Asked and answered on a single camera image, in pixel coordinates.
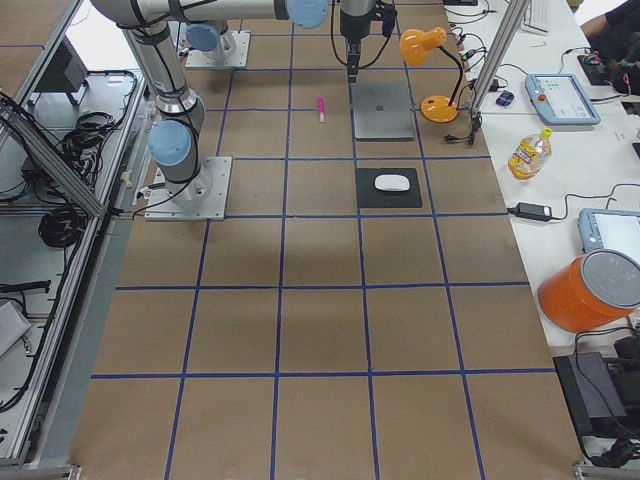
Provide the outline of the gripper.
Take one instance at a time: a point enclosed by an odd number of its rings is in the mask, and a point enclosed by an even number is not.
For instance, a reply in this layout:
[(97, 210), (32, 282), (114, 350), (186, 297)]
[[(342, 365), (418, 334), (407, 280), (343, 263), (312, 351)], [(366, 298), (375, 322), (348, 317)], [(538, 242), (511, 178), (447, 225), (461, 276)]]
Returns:
[(340, 11), (340, 33), (346, 40), (348, 82), (356, 83), (359, 70), (369, 68), (370, 64), (360, 64), (361, 41), (370, 34), (373, 11), (362, 15), (351, 15)]

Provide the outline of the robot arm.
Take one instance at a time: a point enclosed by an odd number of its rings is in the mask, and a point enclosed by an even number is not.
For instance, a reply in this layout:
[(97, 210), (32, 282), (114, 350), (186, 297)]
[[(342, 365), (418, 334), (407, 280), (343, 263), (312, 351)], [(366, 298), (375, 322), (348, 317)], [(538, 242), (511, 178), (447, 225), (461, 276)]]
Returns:
[(228, 57), (236, 51), (236, 41), (226, 20), (190, 23), (186, 39), (194, 50), (210, 57)]
[(196, 49), (219, 56), (233, 48), (230, 20), (289, 20), (314, 29), (327, 15), (325, 1), (96, 1), (94, 7), (127, 36), (155, 95), (158, 121), (148, 148), (165, 180), (166, 204), (201, 212), (214, 180), (199, 153), (205, 107), (189, 87), (171, 37), (170, 22), (186, 25)]

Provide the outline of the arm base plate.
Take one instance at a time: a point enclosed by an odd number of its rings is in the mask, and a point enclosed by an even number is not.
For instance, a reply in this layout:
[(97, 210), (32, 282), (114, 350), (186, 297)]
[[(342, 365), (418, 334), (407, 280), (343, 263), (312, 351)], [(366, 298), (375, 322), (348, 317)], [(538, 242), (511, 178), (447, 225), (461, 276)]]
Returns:
[(190, 51), (186, 60), (187, 69), (229, 70), (244, 69), (248, 60), (249, 31), (226, 31), (220, 34), (204, 25), (197, 29), (191, 25), (186, 39)]
[(232, 170), (231, 157), (206, 157), (200, 171), (177, 196), (181, 186), (167, 183), (159, 167), (154, 182), (164, 183), (149, 195), (151, 206), (143, 214), (148, 221), (223, 220)]

